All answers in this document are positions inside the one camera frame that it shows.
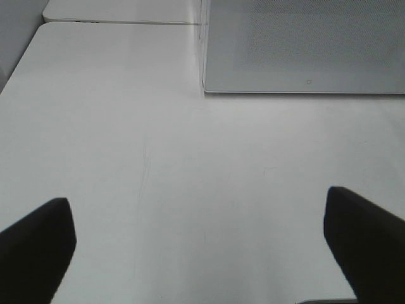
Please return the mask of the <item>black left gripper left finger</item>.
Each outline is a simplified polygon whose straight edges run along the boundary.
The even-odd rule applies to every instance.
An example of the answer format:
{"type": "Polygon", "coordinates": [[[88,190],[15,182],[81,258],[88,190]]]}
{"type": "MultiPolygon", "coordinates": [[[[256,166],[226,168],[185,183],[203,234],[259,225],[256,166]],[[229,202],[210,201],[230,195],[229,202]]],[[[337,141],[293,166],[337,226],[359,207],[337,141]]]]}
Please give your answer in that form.
{"type": "Polygon", "coordinates": [[[77,244],[72,210],[55,198],[1,231],[1,303],[50,303],[77,244]]]}

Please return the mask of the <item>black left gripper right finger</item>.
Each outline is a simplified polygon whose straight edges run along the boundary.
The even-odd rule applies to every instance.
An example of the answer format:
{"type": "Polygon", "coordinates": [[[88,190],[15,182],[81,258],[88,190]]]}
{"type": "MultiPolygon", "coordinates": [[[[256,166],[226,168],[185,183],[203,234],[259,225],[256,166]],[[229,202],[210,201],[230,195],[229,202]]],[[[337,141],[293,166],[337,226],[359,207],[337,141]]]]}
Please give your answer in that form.
{"type": "Polygon", "coordinates": [[[323,234],[358,303],[404,303],[403,219],[332,186],[323,234]]]}

